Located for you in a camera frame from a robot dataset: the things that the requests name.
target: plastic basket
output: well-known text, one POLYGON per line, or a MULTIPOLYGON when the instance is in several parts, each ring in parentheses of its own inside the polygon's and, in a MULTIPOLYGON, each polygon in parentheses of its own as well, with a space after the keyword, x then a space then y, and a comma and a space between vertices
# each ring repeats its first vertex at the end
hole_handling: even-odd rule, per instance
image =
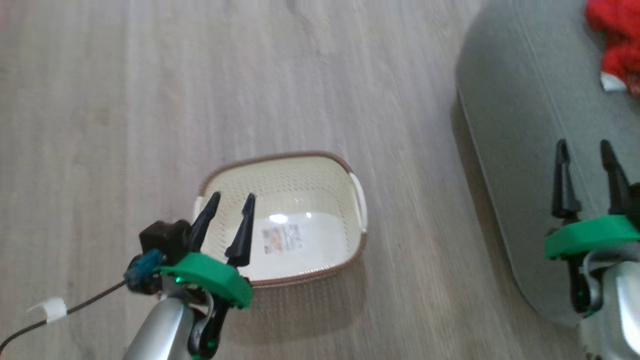
POLYGON ((202 252, 226 261, 246 196, 257 196, 251 263, 240 268, 253 286, 267 287, 329 276, 362 253, 367 206, 360 181, 338 156, 299 152, 234 163, 209 176, 194 206, 220 191, 218 212, 202 252))

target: black cable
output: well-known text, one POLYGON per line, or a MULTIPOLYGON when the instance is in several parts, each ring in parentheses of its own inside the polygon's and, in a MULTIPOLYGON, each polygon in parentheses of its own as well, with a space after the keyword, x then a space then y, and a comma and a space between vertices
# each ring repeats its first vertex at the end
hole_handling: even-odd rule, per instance
MULTIPOLYGON (((67 310, 67 315, 73 314, 78 310, 82 310, 85 307, 93 304, 94 302, 102 299, 103 297, 109 295, 110 293, 113 293, 114 291, 116 291, 117 289, 121 288, 122 286, 124 286, 125 284, 127 284, 127 281, 123 280, 121 282, 119 282, 118 284, 115 284, 114 286, 108 288, 107 290, 104 290, 103 292, 99 293, 98 295, 90 298, 89 300, 83 302, 80 305, 74 306, 71 309, 67 310)), ((11 336, 9 336, 6 340, 4 340, 2 342, 2 345, 0 345, 0 355, 2 355, 2 351, 4 350, 4 348, 9 345, 9 343, 14 340, 15 338, 17 338, 20 335, 26 334, 27 332, 31 331, 31 330, 35 330, 39 327, 43 327, 47 325, 47 320, 42 320, 39 321, 37 323, 34 323, 33 325, 29 325, 27 327, 25 327, 24 329, 17 331, 15 334, 12 334, 11 336)))
POLYGON ((121 288, 122 286, 125 286, 127 284, 126 280, 120 281, 119 283, 115 284, 114 286, 108 288, 107 290, 104 290, 103 292, 99 293, 98 295, 90 298, 89 300, 83 302, 80 305, 74 306, 71 309, 67 310, 67 315, 73 314, 78 310, 82 310, 85 307, 93 304, 94 302, 102 299, 103 297, 109 295, 110 293, 113 293, 114 291, 116 291, 117 289, 121 288))

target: sticker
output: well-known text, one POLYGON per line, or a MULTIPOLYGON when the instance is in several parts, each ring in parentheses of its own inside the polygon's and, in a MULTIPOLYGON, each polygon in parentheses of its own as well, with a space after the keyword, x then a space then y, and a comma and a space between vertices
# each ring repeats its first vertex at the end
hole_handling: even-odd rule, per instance
POLYGON ((297 224, 285 224, 262 230, 265 254, 301 250, 303 248, 300 228, 297 224))

